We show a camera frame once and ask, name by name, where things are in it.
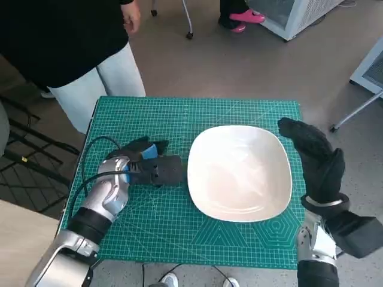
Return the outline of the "person's hand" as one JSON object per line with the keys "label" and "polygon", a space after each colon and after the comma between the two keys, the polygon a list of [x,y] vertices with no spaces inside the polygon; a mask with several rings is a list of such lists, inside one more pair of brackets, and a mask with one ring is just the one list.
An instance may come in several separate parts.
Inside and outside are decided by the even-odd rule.
{"label": "person's hand", "polygon": [[127,33],[136,33],[141,22],[141,13],[139,10],[138,1],[132,1],[128,4],[123,4],[120,6],[120,8],[123,14],[125,30]]}

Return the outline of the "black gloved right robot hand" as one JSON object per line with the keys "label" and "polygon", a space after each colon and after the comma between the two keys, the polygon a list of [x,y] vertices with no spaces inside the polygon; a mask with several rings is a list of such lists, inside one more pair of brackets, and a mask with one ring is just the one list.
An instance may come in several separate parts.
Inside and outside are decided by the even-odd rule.
{"label": "black gloved right robot hand", "polygon": [[322,131],[302,121],[284,117],[278,121],[278,128],[283,137],[293,141],[300,155],[306,195],[319,204],[340,200],[345,171],[343,150],[334,149]]}

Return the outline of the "black left robot hand, blue tape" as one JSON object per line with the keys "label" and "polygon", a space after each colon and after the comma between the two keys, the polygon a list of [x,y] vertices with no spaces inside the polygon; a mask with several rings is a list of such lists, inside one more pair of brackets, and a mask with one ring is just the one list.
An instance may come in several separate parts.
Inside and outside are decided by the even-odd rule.
{"label": "black left robot hand, blue tape", "polygon": [[110,153],[111,157],[127,157],[136,162],[162,156],[168,147],[168,140],[151,141],[148,136],[135,139]]}

